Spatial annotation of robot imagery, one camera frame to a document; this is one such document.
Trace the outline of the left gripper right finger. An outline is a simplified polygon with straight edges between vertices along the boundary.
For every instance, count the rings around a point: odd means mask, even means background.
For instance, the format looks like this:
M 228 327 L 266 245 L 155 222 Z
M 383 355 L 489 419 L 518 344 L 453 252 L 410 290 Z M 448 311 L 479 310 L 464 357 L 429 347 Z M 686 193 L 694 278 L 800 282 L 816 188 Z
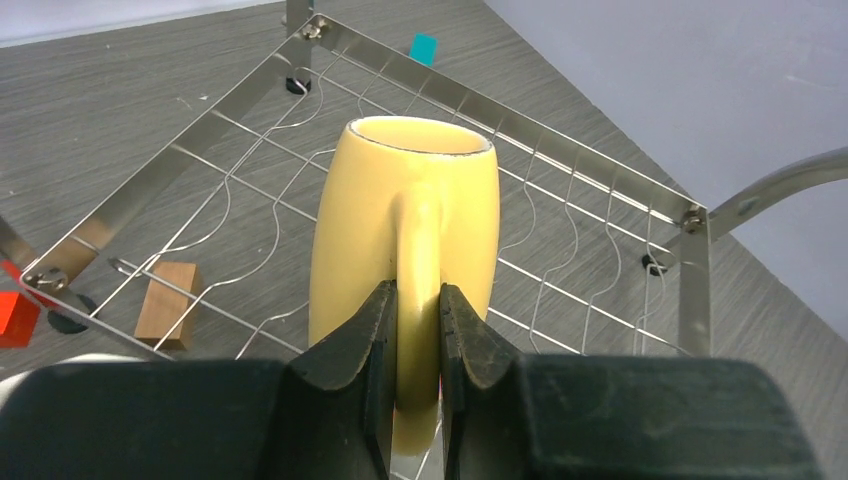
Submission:
M 786 397 L 742 361 L 531 354 L 439 295 L 448 479 L 818 479 Z

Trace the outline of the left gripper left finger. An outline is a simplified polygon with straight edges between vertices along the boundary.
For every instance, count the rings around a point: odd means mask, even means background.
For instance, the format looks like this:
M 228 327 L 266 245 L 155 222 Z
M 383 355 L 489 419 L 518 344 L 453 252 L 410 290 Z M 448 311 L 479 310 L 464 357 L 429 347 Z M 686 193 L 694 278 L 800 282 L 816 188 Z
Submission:
M 5 479 L 385 479 L 397 287 L 290 362 L 67 362 L 1 409 Z

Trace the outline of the small yellow cup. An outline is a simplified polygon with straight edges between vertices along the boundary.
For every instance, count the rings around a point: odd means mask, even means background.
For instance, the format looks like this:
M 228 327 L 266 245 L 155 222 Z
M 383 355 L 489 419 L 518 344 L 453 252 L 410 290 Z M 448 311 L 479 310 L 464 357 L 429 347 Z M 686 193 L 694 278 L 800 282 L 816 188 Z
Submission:
M 410 116 L 368 116 L 344 127 L 315 226 L 308 335 L 319 342 L 379 282 L 396 282 L 397 454 L 419 455 L 434 439 L 440 289 L 459 287 L 486 315 L 500 210 L 496 149 L 481 134 Z

